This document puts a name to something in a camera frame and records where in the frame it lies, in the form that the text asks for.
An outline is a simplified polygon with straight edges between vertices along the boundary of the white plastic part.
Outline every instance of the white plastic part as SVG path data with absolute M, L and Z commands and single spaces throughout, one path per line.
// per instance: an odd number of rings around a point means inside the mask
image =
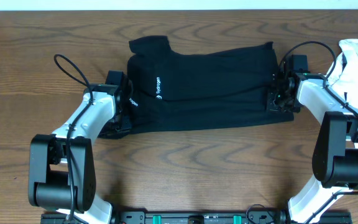
M 58 209 L 57 212 L 69 214 L 69 209 Z M 92 224 L 110 224 L 112 205 L 95 195 L 91 208 L 84 214 L 74 213 L 74 216 Z
M 305 105 L 310 110 L 320 124 L 323 122 L 326 111 L 339 111 L 344 114 L 352 114 L 347 109 L 341 107 L 341 105 L 323 88 L 323 80 L 309 79 L 302 81 L 299 85 L 296 98 L 302 105 Z M 352 106 L 351 108 L 358 112 L 358 109 Z
M 321 185 L 321 182 L 313 175 L 303 189 L 288 201 L 288 210 L 291 220 L 304 223 L 329 200 L 333 193 L 341 191 L 351 192 L 352 190 L 347 187 L 331 187 L 330 189 L 325 189 Z M 310 223 L 319 222 L 320 216 L 334 204 L 336 200 L 333 200 L 322 212 L 312 219 Z
M 74 127 L 74 131 L 71 133 L 71 138 L 83 136 L 84 138 L 91 139 L 92 145 L 94 144 L 94 141 L 98 137 L 103 126 L 114 117 L 116 106 L 114 97 L 107 93 L 94 91 L 93 98 L 93 104 L 77 121 L 77 124 Z M 66 138 L 69 124 L 73 122 L 73 120 L 88 104 L 89 100 L 90 94 L 85 93 L 83 96 L 83 101 L 77 110 L 60 128 L 56 129 L 52 134 L 56 134 L 57 138 Z

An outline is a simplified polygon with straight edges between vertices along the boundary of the black fabric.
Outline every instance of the black fabric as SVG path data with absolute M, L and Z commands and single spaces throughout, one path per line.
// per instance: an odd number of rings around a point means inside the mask
M 133 133 L 233 128 L 293 120 L 266 111 L 267 88 L 278 70 L 269 42 L 209 55 L 182 55 L 167 37 L 129 42 Z

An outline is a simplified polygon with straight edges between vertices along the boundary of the wooden tabletop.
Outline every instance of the wooden tabletop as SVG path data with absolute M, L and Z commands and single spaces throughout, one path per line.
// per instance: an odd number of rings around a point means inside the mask
M 0 223 L 39 223 L 44 210 L 27 199 L 30 141 L 50 134 L 81 103 L 83 87 L 53 55 L 66 55 L 91 82 L 103 83 L 108 70 L 126 71 L 128 41 L 146 35 L 167 35 L 182 54 L 274 41 L 281 58 L 307 40 L 339 53 L 341 39 L 358 38 L 358 11 L 0 12 Z M 312 72 L 332 62 L 318 45 L 295 52 L 307 54 Z M 98 139 L 97 192 L 149 211 L 283 207 L 312 175 L 318 131 L 303 109 L 294 122 Z M 351 211 L 358 223 L 358 196 L 333 208 Z

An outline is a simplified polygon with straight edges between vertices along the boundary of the wooden table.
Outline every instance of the wooden table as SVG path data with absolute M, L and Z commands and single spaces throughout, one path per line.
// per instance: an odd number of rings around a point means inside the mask
M 169 36 L 183 54 L 271 40 L 278 58 L 307 40 L 339 53 L 339 40 L 358 38 L 358 11 L 0 12 L 0 223 L 39 223 L 44 210 L 27 200 L 30 141 L 63 124 L 82 99 L 83 87 L 53 55 L 66 55 L 102 83 L 109 69 L 126 70 L 128 40 L 146 35 Z M 324 73 L 332 62 L 318 45 L 295 52 L 308 55 L 312 72 Z M 99 139 L 97 192 L 150 211 L 282 207 L 312 175 L 318 131 L 303 109 L 288 123 Z M 333 208 L 350 210 L 358 223 L 358 196 Z

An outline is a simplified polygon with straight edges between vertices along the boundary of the white wall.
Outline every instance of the white wall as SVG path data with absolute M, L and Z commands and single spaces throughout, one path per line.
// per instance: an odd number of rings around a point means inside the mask
M 358 9 L 358 0 L 0 0 L 0 11 Z

